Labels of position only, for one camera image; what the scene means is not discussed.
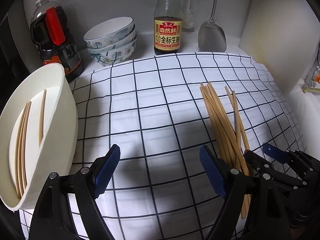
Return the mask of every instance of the bundle of chopsticks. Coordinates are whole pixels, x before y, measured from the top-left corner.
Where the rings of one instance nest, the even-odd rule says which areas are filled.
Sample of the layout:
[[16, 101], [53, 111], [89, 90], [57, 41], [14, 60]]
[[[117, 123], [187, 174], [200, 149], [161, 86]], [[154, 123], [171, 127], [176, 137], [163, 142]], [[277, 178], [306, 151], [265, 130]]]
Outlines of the bundle of chopsticks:
[[[225, 87], [225, 89], [235, 113], [235, 129], [233, 129], [227, 113], [211, 83], [208, 82], [207, 86], [201, 83], [200, 86], [201, 94], [217, 140], [220, 158], [222, 158], [230, 168], [237, 168], [244, 175], [253, 176], [251, 168], [248, 168], [241, 153], [241, 136], [245, 151], [249, 150], [249, 142], [239, 115], [236, 93], [233, 91], [231, 95], [228, 88]], [[244, 196], [241, 219], [244, 219], [248, 214], [250, 199], [250, 195]]]
[[[40, 109], [40, 119], [39, 119], [39, 145], [43, 138], [43, 121], [44, 121], [44, 102], [46, 97], [47, 90], [45, 89], [42, 96], [42, 103]], [[16, 139], [15, 147], [15, 181], [16, 181], [16, 192], [18, 198], [21, 199], [26, 187], [27, 187], [27, 175], [26, 175], [26, 135], [27, 135], [27, 126], [30, 113], [31, 101], [26, 103], [20, 123], [18, 126], [18, 133]]]

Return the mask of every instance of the checkered tablecloth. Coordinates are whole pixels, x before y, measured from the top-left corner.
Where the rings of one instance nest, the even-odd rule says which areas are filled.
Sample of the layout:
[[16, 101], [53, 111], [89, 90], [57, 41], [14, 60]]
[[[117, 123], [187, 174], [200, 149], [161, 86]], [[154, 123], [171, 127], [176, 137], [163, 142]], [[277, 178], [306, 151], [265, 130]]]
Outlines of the checkered tablecloth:
[[[250, 57], [170, 54], [81, 77], [70, 84], [79, 117], [70, 173], [119, 145], [121, 160], [96, 201], [116, 240], [196, 240], [208, 234], [223, 203], [199, 161], [204, 144], [219, 156], [199, 90], [200, 82], [208, 81], [232, 124], [234, 114], [224, 86], [236, 91], [251, 150], [266, 157], [261, 146], [267, 142], [282, 150], [305, 150], [297, 121], [271, 74]], [[274, 165], [296, 176], [288, 165]], [[78, 234], [87, 239], [75, 197], [69, 198]], [[32, 212], [20, 211], [26, 238]], [[243, 226], [239, 219], [234, 238]]]

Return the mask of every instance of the soy sauce bottle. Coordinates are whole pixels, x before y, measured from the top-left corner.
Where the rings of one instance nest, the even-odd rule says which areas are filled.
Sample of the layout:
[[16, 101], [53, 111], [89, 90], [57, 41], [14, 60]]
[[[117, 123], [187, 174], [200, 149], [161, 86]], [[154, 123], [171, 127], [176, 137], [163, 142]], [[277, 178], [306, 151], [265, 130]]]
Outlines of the soy sauce bottle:
[[156, 55], [180, 52], [182, 16], [180, 0], [158, 0], [154, 13]]
[[44, 65], [60, 63], [68, 82], [78, 77], [84, 64], [62, 6], [54, 1], [36, 0], [37, 9], [30, 23], [30, 34]]

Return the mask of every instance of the ceramic bowl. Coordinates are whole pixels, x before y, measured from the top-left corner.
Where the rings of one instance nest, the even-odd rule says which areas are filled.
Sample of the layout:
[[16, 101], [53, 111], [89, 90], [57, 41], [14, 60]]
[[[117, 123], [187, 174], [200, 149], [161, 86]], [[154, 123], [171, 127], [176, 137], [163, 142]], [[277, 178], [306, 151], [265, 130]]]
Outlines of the ceramic bowl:
[[96, 62], [102, 64], [103, 66], [123, 62], [134, 52], [136, 48], [136, 40], [137, 36], [134, 38], [133, 41], [130, 41], [128, 44], [120, 48], [108, 50], [102, 53], [90, 52], [90, 55]]
[[[44, 89], [43, 138], [39, 144], [39, 116]], [[25, 143], [27, 187], [16, 192], [15, 148], [25, 104], [31, 100]], [[0, 196], [12, 211], [33, 209], [51, 172], [69, 174], [78, 134], [76, 103], [62, 65], [51, 63], [31, 73], [14, 91], [0, 116]]]
[[122, 39], [121, 41], [118, 41], [115, 44], [111, 44], [109, 46], [106, 46], [106, 47], [104, 47], [102, 49], [90, 49], [90, 48], [88, 48], [88, 51], [90, 53], [102, 53], [102, 52], [106, 52], [108, 50], [117, 49], [117, 48], [120, 48], [121, 46], [129, 43], [135, 37], [136, 37], [136, 27], [135, 27], [135, 25], [133, 25], [132, 32], [128, 36], [126, 36], [124, 39]]
[[122, 40], [133, 30], [133, 18], [118, 17], [100, 23], [83, 37], [89, 49], [102, 49]]

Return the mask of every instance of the spatula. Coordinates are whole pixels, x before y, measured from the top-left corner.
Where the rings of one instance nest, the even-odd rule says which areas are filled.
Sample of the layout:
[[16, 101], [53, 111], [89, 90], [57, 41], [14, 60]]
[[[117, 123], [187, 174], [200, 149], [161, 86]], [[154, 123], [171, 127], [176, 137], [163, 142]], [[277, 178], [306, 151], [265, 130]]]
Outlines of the spatula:
[[200, 27], [198, 46], [201, 51], [225, 52], [227, 49], [226, 36], [223, 29], [214, 20], [216, 7], [217, 0], [214, 0], [210, 19]]

